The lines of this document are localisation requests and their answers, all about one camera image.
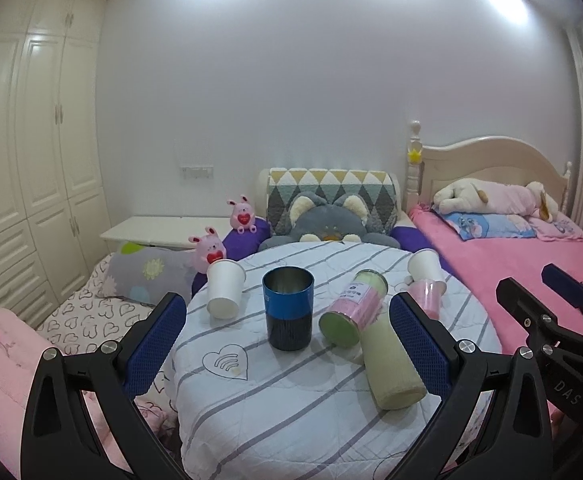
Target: white dog plush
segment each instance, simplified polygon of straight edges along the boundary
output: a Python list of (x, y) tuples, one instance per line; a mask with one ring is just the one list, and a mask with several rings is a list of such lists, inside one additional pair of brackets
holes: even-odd
[(433, 204), (441, 214), (494, 213), (500, 215), (535, 216), (553, 222), (559, 208), (540, 182), (527, 186), (509, 186), (497, 182), (461, 178), (433, 196)]

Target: screw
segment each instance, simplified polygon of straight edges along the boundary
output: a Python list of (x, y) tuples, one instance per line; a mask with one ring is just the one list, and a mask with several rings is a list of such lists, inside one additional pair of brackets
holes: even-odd
[(533, 352), (531, 348), (527, 348), (526, 346), (521, 346), (518, 349), (518, 353), (525, 359), (531, 359), (533, 357)]
[(463, 339), (458, 343), (458, 348), (460, 348), (460, 351), (465, 352), (465, 354), (472, 354), (476, 351), (476, 345), (469, 339)]
[(117, 348), (118, 348), (118, 343), (116, 341), (105, 341), (100, 346), (100, 351), (103, 354), (112, 354), (112, 353), (116, 352)]
[(46, 361), (51, 361), (58, 355), (58, 350), (56, 348), (48, 348), (43, 352), (43, 359)]

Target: gray pillow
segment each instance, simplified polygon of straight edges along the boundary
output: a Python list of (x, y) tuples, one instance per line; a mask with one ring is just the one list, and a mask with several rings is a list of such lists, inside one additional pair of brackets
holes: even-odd
[(126, 243), (113, 254), (97, 296), (156, 306), (166, 293), (175, 292), (189, 303), (196, 275), (193, 254)]

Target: wall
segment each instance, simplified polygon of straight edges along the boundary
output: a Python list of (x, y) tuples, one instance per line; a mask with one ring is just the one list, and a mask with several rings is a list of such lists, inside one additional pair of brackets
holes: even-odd
[(579, 149), (571, 51), (519, 4), (523, 24), (490, 0), (110, 0), (96, 99), (112, 222), (226, 215), (263, 167), (402, 178), (414, 118), (426, 143), (509, 135), (562, 170)]

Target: blue gripper pad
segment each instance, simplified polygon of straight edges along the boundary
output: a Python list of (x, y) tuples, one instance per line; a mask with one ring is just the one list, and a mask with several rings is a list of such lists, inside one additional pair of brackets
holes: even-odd
[(127, 360), (123, 389), (130, 399), (148, 392), (186, 318), (185, 300), (175, 294)]
[(554, 264), (542, 269), (542, 282), (574, 308), (583, 308), (583, 285)]
[(389, 322), (427, 391), (445, 400), (451, 391), (449, 361), (398, 294), (389, 304)]

